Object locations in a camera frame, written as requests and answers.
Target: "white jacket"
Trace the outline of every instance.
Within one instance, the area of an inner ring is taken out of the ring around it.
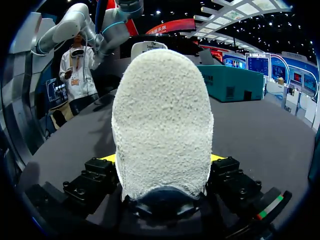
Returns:
[[[70,50],[66,51],[61,58],[60,63],[60,72],[59,77],[62,82],[66,83],[68,100],[71,102],[72,100],[83,98],[85,96],[89,96],[97,93],[97,89],[95,83],[93,81],[90,69],[95,70],[99,63],[95,62],[94,59],[94,51],[90,48],[86,48],[85,53],[85,77],[83,76],[83,57],[79,57],[78,59],[78,68],[77,66],[77,58],[70,58]],[[73,67],[72,75],[69,79],[65,79],[65,73],[69,67]],[[78,84],[72,84],[75,80],[79,80]]]

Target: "display screen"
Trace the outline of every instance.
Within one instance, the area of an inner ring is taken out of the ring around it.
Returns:
[[[274,79],[283,78],[286,79],[286,69],[283,66],[272,66],[272,77]]]
[[[239,69],[246,69],[246,64],[240,61],[235,61],[231,59],[226,59],[225,60],[225,65],[227,67],[234,67],[234,68],[239,68]]]
[[[248,57],[248,70],[269,76],[269,59],[262,57]]]
[[[293,74],[293,80],[299,82],[299,83],[302,83],[302,76],[298,73],[294,73]]]
[[[225,60],[225,65],[228,67],[233,67],[234,61],[230,60],[230,59],[226,59]]]
[[[316,80],[313,76],[309,76],[309,75],[304,75],[304,87],[306,89],[309,89],[313,92],[315,92],[317,89],[317,83],[316,83]]]

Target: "black table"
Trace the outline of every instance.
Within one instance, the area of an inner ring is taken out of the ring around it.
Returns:
[[[72,181],[92,157],[115,153],[111,129],[110,93],[68,121],[34,154],[37,181],[50,182],[63,191],[62,182]],[[291,201],[273,222],[279,229],[306,196],[315,132],[300,119],[273,103],[261,101],[220,103],[210,99],[214,116],[212,152],[233,156],[240,168],[262,191],[276,187],[292,192]]]

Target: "red banner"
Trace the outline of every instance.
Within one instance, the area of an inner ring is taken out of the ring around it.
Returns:
[[[155,26],[146,32],[146,34],[164,34],[177,30],[196,29],[195,20],[193,18],[179,19],[168,21],[166,23]]]

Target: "yellow strip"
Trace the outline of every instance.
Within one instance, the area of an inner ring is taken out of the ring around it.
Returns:
[[[114,163],[116,161],[116,155],[112,154],[110,156],[106,156],[106,157],[103,157],[103,158],[100,158],[100,159],[101,160],[107,160],[107,161],[110,161],[110,162]],[[217,155],[211,154],[211,162],[217,161],[218,159],[226,159],[226,157],[222,157],[222,156],[217,156]]]

